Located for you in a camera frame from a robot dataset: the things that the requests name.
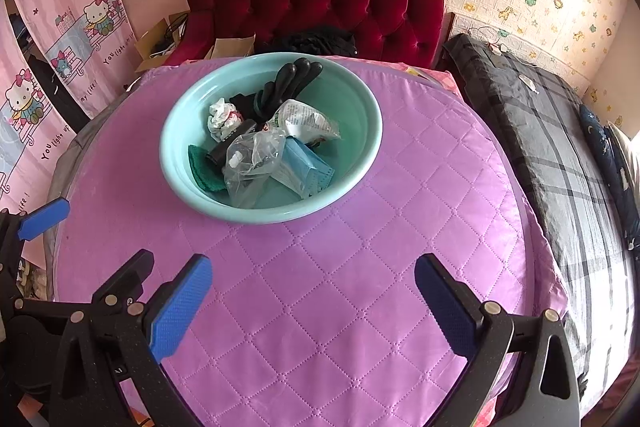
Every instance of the white pillow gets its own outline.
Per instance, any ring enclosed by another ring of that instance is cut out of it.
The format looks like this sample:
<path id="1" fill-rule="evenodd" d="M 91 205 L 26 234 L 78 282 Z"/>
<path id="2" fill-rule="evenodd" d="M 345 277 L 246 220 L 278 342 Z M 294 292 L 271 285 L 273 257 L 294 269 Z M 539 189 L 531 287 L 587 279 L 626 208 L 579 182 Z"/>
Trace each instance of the white pillow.
<path id="1" fill-rule="evenodd" d="M 638 154 L 634 151 L 631 146 L 631 140 L 626 137 L 626 134 L 611 122 L 607 123 L 607 126 L 611 130 L 611 134 L 616 142 L 618 142 L 620 152 L 622 152 L 622 157 L 625 161 L 625 170 L 628 174 L 628 183 L 631 185 L 631 190 L 636 200 L 636 207 L 640 210 L 640 158 L 638 158 Z"/>

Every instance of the red velvet sofa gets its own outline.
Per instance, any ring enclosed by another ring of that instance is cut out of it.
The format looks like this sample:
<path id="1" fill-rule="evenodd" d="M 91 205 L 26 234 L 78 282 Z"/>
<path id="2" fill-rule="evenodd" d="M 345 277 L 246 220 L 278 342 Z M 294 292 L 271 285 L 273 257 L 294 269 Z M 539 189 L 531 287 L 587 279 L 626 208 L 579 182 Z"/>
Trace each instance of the red velvet sofa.
<path id="1" fill-rule="evenodd" d="M 180 45 L 165 64 L 203 58 L 216 38 L 256 42 L 333 25 L 354 33 L 358 56 L 429 68 L 438 47 L 444 0 L 187 0 Z"/>

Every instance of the blue gripper pad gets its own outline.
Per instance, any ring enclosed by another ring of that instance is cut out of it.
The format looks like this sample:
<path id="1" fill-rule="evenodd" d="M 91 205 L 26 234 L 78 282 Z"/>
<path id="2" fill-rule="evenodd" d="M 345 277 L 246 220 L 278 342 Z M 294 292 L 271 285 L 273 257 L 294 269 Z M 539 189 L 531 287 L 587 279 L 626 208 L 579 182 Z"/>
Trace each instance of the blue gripper pad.
<path id="1" fill-rule="evenodd" d="M 35 239 L 45 230 L 66 219 L 66 216 L 69 215 L 69 209 L 69 202 L 65 198 L 58 198 L 41 206 L 38 210 L 34 210 L 22 220 L 20 230 L 18 230 L 18 239 L 22 241 Z"/>
<path id="2" fill-rule="evenodd" d="M 453 352 L 467 360 L 471 359 L 476 352 L 476 325 L 473 319 L 427 255 L 418 257 L 414 274 L 415 284 Z"/>
<path id="3" fill-rule="evenodd" d="M 176 287 L 150 325 L 149 348 L 158 362 L 178 349 L 213 282 L 208 257 L 196 254 L 185 267 L 190 264 L 187 273 L 180 272 L 174 280 Z"/>

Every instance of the pink curtain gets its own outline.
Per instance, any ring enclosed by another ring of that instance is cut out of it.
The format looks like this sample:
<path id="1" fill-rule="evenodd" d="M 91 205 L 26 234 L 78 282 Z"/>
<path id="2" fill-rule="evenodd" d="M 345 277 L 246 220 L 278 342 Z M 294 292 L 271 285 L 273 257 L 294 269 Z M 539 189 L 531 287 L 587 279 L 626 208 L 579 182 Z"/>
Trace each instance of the pink curtain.
<path id="1" fill-rule="evenodd" d="M 36 45 L 93 118 L 123 92 L 140 58 L 121 0 L 15 0 Z"/>
<path id="2" fill-rule="evenodd" d="M 31 212 L 46 203 L 56 161 L 75 133 L 32 75 L 0 0 L 0 208 Z M 42 236 L 22 256 L 45 267 Z"/>

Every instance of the cable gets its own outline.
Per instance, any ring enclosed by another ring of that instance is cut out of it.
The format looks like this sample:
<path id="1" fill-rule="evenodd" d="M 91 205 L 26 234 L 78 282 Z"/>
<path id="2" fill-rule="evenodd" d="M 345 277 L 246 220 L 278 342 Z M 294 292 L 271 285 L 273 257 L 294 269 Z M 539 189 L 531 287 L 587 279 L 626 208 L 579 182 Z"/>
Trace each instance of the cable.
<path id="1" fill-rule="evenodd" d="M 493 39 L 489 39 L 489 37 L 486 36 L 485 33 L 481 33 L 482 30 L 491 30 L 492 32 L 495 33 L 494 38 Z M 500 42 L 500 39 L 502 38 L 500 36 L 500 32 L 493 28 L 492 26 L 480 26 L 479 28 L 474 28 L 474 27 L 470 27 L 467 30 L 467 33 L 469 34 L 470 37 L 473 37 L 481 42 L 484 42 L 484 44 L 486 44 L 487 46 L 495 46 L 498 42 Z"/>
<path id="2" fill-rule="evenodd" d="M 187 22 L 187 19 L 189 18 L 189 14 L 188 13 L 183 13 L 182 15 L 180 15 L 174 22 L 172 22 L 169 27 L 166 29 L 166 31 L 164 32 L 164 38 L 165 39 L 169 39 L 171 38 L 171 36 L 174 34 L 174 32 L 180 27 L 182 26 L 182 24 Z"/>
<path id="3" fill-rule="evenodd" d="M 494 39 L 490 39 L 487 34 L 485 32 L 483 32 L 483 30 L 491 30 L 492 32 L 495 33 L 495 40 Z M 492 46 L 497 46 L 498 42 L 500 42 L 500 39 L 502 38 L 502 36 L 500 35 L 500 32 L 495 29 L 493 26 L 480 26 L 479 28 L 475 28 L 474 26 L 469 27 L 469 29 L 466 31 L 468 33 L 468 35 L 472 38 L 475 38 L 479 41 L 481 41 L 483 44 L 487 45 L 487 47 L 491 48 Z M 529 68 L 539 68 L 540 66 L 534 64 L 533 62 L 527 62 L 526 60 L 523 60 L 522 58 L 516 56 L 510 49 L 508 49 L 508 51 L 511 53 L 511 56 L 513 58 L 515 58 L 519 63 L 521 63 L 523 66 L 528 66 Z"/>

